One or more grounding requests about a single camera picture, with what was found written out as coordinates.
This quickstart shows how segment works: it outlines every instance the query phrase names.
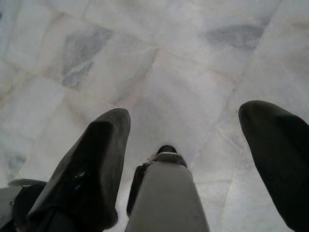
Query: floor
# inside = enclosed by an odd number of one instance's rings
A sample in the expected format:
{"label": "floor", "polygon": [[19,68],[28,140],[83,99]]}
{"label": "floor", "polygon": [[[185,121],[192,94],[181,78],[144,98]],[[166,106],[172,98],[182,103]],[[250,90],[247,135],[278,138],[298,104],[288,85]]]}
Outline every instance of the floor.
{"label": "floor", "polygon": [[48,180],[100,114],[131,114],[134,169],[164,144],[193,173],[213,232],[289,232],[237,112],[275,103],[309,122],[308,0],[0,0],[0,186]]}

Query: marble floor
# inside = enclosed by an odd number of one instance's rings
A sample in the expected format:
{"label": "marble floor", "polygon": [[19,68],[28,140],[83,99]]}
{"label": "marble floor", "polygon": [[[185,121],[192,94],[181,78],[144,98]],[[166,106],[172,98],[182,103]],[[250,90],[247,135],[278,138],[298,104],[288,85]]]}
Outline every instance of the marble floor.
{"label": "marble floor", "polygon": [[87,125],[128,109],[117,200],[164,144],[190,166],[212,232],[289,232],[238,123],[249,100],[309,122],[308,0],[0,0],[0,187],[48,180]]}

